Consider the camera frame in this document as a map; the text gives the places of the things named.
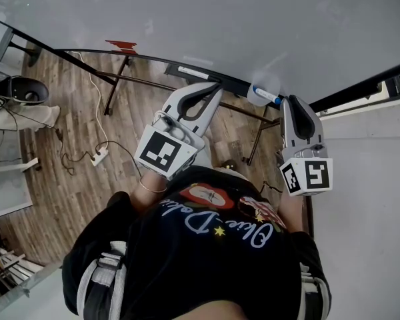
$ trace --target chair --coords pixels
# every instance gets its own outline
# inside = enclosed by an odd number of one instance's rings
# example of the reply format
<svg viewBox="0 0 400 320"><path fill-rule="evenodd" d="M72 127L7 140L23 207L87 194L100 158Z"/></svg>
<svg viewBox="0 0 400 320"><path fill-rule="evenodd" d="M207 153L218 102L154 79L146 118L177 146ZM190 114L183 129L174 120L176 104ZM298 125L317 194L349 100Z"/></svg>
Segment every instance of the chair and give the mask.
<svg viewBox="0 0 400 320"><path fill-rule="evenodd" d="M42 82L28 77L11 77L0 72L0 101L12 100L20 104L38 105L49 98L49 90Z"/></svg>

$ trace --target black cable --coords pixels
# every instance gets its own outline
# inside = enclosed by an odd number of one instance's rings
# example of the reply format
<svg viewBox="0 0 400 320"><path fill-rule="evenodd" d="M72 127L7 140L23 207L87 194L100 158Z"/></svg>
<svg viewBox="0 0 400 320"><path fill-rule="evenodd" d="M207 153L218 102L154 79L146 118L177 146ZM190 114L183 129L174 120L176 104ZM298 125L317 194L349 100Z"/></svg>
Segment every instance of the black cable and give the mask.
<svg viewBox="0 0 400 320"><path fill-rule="evenodd" d="M259 194L262 194L262 191L264 190L264 187L268 186L270 189L273 189L275 191L277 191L278 193L283 193L283 191L280 191L278 188L271 186L270 184L268 184L268 182L266 180L264 180L264 182L262 183L262 188L259 192Z"/></svg>
<svg viewBox="0 0 400 320"><path fill-rule="evenodd" d="M32 120L32 121L37 122L37 123L39 123L39 124L41 124L41 125L44 125L44 126L47 127L47 128L54 129L54 130L55 130L55 134L56 134L56 136L57 136L59 142L61 142L61 148L60 148L60 150L59 150L59 158L61 159L61 165L65 168L65 170L66 170L66 171L68 172L68 174L70 174L71 176L74 175L75 169L74 169L74 167L67 165L67 164L65 163L65 160L68 160L68 161L73 162L73 163L77 163L77 162L81 161L86 155L90 156L90 158L93 160L92 154L90 154L88 151L84 152L83 155L82 155L79 159L76 159L76 160L70 158L69 155L68 155L68 153L62 154L62 150L63 150L63 147L64 147L63 134L62 134L62 132L61 132L58 128L56 128L55 126L48 125L48 124L46 124L46 123L43 123L43 122L40 122L40 121L38 121L38 120L32 119L32 118L30 118L30 117L28 117L28 116L25 116L25 115L21 115L21 114L17 113L16 111L10 110L10 109L8 109L8 108L6 108L6 107L3 107L3 108L5 108L6 111L7 111L10 115L12 115L12 113L14 113L14 114L16 114L16 115L18 115L18 116L20 116L20 117L24 117L25 119Z"/></svg>
<svg viewBox="0 0 400 320"><path fill-rule="evenodd" d="M104 143L115 143L116 145L118 145L118 146L120 146L121 148L123 148L126 152L128 152L128 154L129 154L129 155L131 156L131 158L132 158L132 162L133 162L133 164L134 164L136 170L138 171L139 178L142 177L141 171L139 170L138 166L136 165L136 161L135 161L135 159L133 158L131 152L129 152L129 150L127 150L126 148L124 148L124 146L121 145L120 143L118 143L117 141L108 140L108 141L103 141L103 142L101 142L101 143L98 143L98 144L95 146L95 152L98 153L98 147L99 147L100 145L103 145Z"/></svg>
<svg viewBox="0 0 400 320"><path fill-rule="evenodd" d="M11 112L12 112L13 114L18 115L18 116L20 116L20 117L24 117L24 118L26 118L26 119L28 119L28 120L32 120L32 121L34 121L34 122L40 123L41 125L44 125L44 126L46 126L47 128L53 128L54 130L57 130L57 128L55 128L55 127L52 126L52 125L48 125L48 124L43 123L43 122L40 122L40 121L38 121L38 120L34 120L34 119L32 119L32 118L30 118L30 117L28 117L28 116L18 114L16 111L13 111L13 110L8 109L8 108L6 108L6 107L3 107L3 108L5 108L6 111L7 111L9 114L11 114Z"/></svg>
<svg viewBox="0 0 400 320"><path fill-rule="evenodd" d="M3 140L5 139L5 131L2 131L2 134L1 134L1 141L0 141L0 147L1 147L1 145L3 144Z"/></svg>
<svg viewBox="0 0 400 320"><path fill-rule="evenodd" d="M48 125L48 124L46 124L46 123L42 123L42 122L40 122L40 121L38 121L38 120L34 120L34 119L32 119L32 118L30 118L30 117L28 117L28 116L24 116L24 115L18 114L18 113L16 113L15 111L9 110L9 109L6 108L6 107L3 107L3 108L5 108L9 114L14 113L14 114L16 114L16 115L18 115L18 116L20 116L20 117L24 117L24 118L29 119L29 120L32 120L32 121L34 121L34 122L40 123L41 125L44 125L44 126L46 126L47 128L53 128L53 129L55 130L55 134L56 134L58 140L61 142L61 148L60 148L60 150L59 150L59 157L61 158L61 164L62 164L62 166L67 170L68 174L70 174L71 176L74 175L75 169L74 169L74 167L72 167L72 166L66 165L65 159L68 160L68 161L70 161L70 162L72 162L72 163L77 163L77 162L83 160L83 158L84 158L86 155L88 155L88 156L90 156L90 158L91 158L92 161L95 160L94 157L92 156L92 154L90 154L88 151L85 151L85 152L83 153L83 155L82 155L79 159L76 159L76 160L71 159L71 158L68 156L67 153L62 154L62 150L63 150L63 147L64 147L63 134L62 134L62 132L61 132L58 128L56 128L56 127L54 127L54 126L50 126L50 125ZM118 146L120 146L121 148L123 148L126 152L128 152L128 154L130 155L130 157L131 157L131 159L132 159L132 162L133 162L133 164L134 164L136 170L138 171L139 177L141 177L141 172L140 172L138 166L136 165L135 159L133 158L131 152L128 151L123 145L121 145L121 144L118 143L117 141L108 140L108 141L103 141L103 142L101 142L101 143L98 143L98 144L95 146L95 152L96 152L96 153L98 153L98 147L99 147L100 145L103 145L104 143L115 143L116 145L118 145Z"/></svg>
<svg viewBox="0 0 400 320"><path fill-rule="evenodd" d="M0 141L0 147L1 147L1 145L3 144L3 141L4 141L4 139L5 139L5 131L18 131L18 122L16 121L16 118L15 118L15 116L13 116L12 114L10 114L10 116L12 116L12 118L13 118L13 120L14 120L14 122L15 122L15 130L12 130L12 129L0 129L0 131L2 131L2 134L1 134L1 141Z"/></svg>
<svg viewBox="0 0 400 320"><path fill-rule="evenodd" d="M21 157L17 157L16 159L12 159L12 160L0 160L0 163L12 163L16 160L22 160Z"/></svg>

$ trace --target person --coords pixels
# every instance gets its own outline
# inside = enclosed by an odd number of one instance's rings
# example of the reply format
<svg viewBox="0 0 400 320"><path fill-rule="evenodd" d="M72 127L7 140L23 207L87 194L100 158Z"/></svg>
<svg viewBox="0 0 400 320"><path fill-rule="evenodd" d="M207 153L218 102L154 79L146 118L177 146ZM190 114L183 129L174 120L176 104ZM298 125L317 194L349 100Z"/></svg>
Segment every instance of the person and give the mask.
<svg viewBox="0 0 400 320"><path fill-rule="evenodd" d="M192 165L170 182L148 171L130 196L112 196L65 257L66 305L84 319L109 318L110 295L87 286L83 294L80 285L89 264L120 241L124 294L110 319L325 319L329 286L302 206L284 190L276 213L226 168Z"/></svg>

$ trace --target yellow star print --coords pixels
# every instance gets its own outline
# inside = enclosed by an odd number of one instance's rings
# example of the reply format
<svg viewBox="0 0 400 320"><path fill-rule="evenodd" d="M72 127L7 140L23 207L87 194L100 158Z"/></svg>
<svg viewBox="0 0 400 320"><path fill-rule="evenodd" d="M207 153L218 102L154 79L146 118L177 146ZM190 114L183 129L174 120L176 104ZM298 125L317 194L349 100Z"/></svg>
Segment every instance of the yellow star print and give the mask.
<svg viewBox="0 0 400 320"><path fill-rule="evenodd" d="M260 223L262 223L265 220L265 218L262 217L262 214L260 214L260 213L257 214L255 219Z"/></svg>
<svg viewBox="0 0 400 320"><path fill-rule="evenodd" d="M225 236L225 232L224 232L224 229L222 227L216 227L213 230L215 230L215 234L216 235L218 235L218 236L224 235Z"/></svg>

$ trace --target blue marker pen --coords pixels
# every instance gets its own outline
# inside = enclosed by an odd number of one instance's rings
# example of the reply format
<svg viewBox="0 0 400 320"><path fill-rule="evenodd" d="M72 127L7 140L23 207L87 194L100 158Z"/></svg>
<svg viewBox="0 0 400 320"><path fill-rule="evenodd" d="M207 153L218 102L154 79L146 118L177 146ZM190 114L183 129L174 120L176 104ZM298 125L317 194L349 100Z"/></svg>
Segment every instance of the blue marker pen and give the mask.
<svg viewBox="0 0 400 320"><path fill-rule="evenodd" d="M281 103L280 97L273 95L272 93L269 93L268 91L262 90L261 88L258 88L256 86L252 86L252 90L258 96L268 99L277 105L280 105L280 103Z"/></svg>

